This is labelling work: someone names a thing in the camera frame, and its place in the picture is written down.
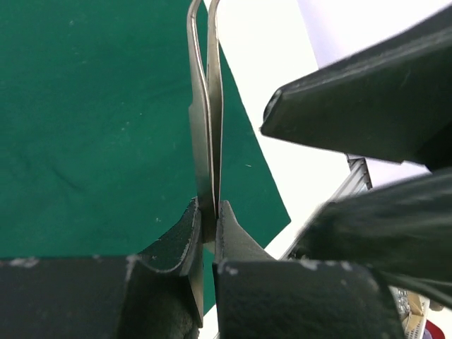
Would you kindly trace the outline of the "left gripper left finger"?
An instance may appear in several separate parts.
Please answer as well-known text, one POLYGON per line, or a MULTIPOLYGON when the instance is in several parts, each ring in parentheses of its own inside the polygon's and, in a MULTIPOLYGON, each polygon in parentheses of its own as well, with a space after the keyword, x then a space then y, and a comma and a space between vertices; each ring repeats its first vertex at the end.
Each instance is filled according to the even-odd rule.
POLYGON ((1 260, 2 338, 196 338, 202 325, 197 200, 137 254, 1 260))

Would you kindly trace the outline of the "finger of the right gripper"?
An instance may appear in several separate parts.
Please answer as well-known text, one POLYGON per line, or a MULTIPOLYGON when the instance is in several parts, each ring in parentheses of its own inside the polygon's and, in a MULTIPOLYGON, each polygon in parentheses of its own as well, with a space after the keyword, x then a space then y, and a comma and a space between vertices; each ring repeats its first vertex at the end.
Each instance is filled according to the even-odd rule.
POLYGON ((370 266, 388 284, 451 307, 451 170, 327 203, 296 256, 370 266))
POLYGON ((265 136, 435 171, 451 165, 451 8, 278 88, 265 136))

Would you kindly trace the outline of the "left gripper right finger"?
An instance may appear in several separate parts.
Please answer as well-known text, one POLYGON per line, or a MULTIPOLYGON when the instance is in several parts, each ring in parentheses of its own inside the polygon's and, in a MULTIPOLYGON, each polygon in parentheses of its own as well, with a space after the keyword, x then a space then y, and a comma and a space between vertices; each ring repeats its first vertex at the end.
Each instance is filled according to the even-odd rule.
POLYGON ((219 206, 213 263, 221 338, 404 338, 388 286, 344 261, 278 261, 219 206))

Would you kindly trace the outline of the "dark green surgical cloth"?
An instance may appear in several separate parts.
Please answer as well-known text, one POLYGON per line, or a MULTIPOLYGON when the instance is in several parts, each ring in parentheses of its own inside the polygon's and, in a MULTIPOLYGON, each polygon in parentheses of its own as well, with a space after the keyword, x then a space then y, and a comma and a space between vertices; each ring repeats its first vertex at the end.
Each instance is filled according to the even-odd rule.
POLYGON ((1 2, 1 255, 124 255, 196 194, 187 1, 1 2))

